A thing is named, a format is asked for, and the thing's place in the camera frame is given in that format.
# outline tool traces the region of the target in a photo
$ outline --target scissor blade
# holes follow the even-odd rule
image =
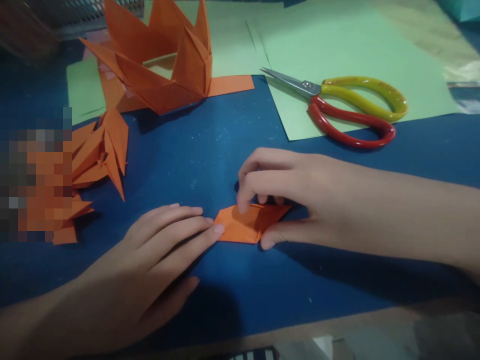
[[[281,72],[270,70],[266,67],[260,68],[261,71],[270,75],[272,78],[278,79],[288,85],[290,85],[297,93],[300,95],[311,98],[319,94],[322,91],[322,87],[320,85],[314,84],[309,81],[300,81],[294,77],[282,74]]]
[[[270,75],[272,78],[276,78],[278,80],[282,80],[284,82],[287,82],[289,84],[301,84],[302,82],[294,77],[282,74],[281,72],[274,71],[267,69],[266,67],[262,67],[260,70],[262,70],[264,73]]]

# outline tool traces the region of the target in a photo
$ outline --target red scissor handle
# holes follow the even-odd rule
[[[335,106],[330,105],[323,100],[320,96],[313,96],[310,99],[310,105],[308,106],[308,113],[310,114],[313,122],[318,128],[323,131],[325,135],[337,140],[340,143],[349,145],[355,148],[362,149],[375,149],[382,147],[395,138],[394,126],[378,117],[341,110]],[[337,130],[330,121],[327,120],[324,113],[336,119],[347,120],[353,123],[362,124],[374,129],[381,137],[376,141],[360,140],[352,136]]]

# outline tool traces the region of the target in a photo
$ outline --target blue tablecloth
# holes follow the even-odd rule
[[[80,60],[82,51],[78,41],[66,42],[56,63],[43,70],[7,58],[0,66],[3,128],[35,128],[39,119],[61,126],[68,104],[65,67]],[[101,182],[82,194],[95,212],[76,222],[78,244],[0,245],[0,306],[78,276],[152,208],[180,202],[202,206],[214,218],[235,203],[238,169],[257,147],[320,153],[480,188],[478,115],[399,123],[396,139],[376,151],[345,148],[327,137],[288,142],[265,78],[253,80],[255,90],[208,98],[167,116],[149,109],[125,114],[126,202],[111,181]],[[353,135],[374,137],[368,130]],[[306,214],[298,207],[287,218]],[[204,344],[474,289],[447,266],[290,243],[265,252],[257,245],[217,243],[190,273],[200,285],[181,314],[132,350]]]

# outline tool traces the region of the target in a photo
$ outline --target orange origami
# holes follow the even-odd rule
[[[277,223],[290,208],[290,205],[250,204],[244,214],[240,214],[237,205],[224,208],[215,219],[215,224],[225,226],[220,241],[256,244],[265,230]]]
[[[212,81],[212,45],[204,0],[200,0],[195,26],[173,0],[153,1],[148,26],[115,0],[105,0],[104,7],[109,46],[80,40],[137,97],[132,102],[140,100],[161,115],[205,99],[212,83],[216,84],[214,93],[222,93],[228,80]],[[171,79],[143,66],[175,53]],[[118,88],[114,81],[111,85]]]
[[[115,108],[101,117],[93,131],[95,124],[72,133],[72,188],[83,189],[109,176],[125,201],[120,172],[125,176],[129,127]]]
[[[75,244],[77,243],[77,234],[73,219],[94,211],[90,207],[91,201],[82,201],[80,195],[75,192],[71,199],[71,209],[65,209],[67,216],[63,219],[63,225],[60,229],[53,232],[52,243],[54,245]]]

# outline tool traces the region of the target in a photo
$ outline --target scissors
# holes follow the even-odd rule
[[[308,113],[316,126],[325,134],[336,141],[363,149],[375,149],[382,147],[395,138],[395,128],[390,122],[395,122],[405,116],[408,110],[407,100],[393,86],[364,76],[346,76],[326,79],[321,85],[311,81],[300,81],[280,72],[261,68],[264,73],[289,85],[298,94],[310,100]],[[358,93],[342,86],[355,86],[369,89],[378,93],[391,107],[392,111],[385,110],[380,106],[368,101]],[[326,94],[341,98],[354,105],[364,113],[346,111],[327,103],[319,94]],[[375,130],[379,140],[368,141],[349,136],[337,130],[325,115],[346,120],[349,122],[366,125]]]

